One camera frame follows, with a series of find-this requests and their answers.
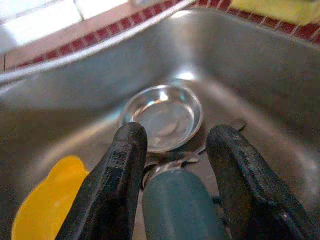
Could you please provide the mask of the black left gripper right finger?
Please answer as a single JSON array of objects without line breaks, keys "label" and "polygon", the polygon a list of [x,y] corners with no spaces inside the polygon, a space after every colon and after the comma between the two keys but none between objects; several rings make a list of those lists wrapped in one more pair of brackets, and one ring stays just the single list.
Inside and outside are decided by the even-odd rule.
[{"label": "black left gripper right finger", "polygon": [[206,152],[232,239],[315,239],[302,204],[238,130],[213,127]]}]

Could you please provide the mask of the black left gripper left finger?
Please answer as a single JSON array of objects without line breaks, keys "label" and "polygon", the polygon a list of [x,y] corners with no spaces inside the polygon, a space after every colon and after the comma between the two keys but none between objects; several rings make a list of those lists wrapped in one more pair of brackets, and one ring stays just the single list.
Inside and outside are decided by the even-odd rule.
[{"label": "black left gripper left finger", "polygon": [[129,122],[117,130],[81,184],[57,240],[132,239],[147,146],[139,123]]}]

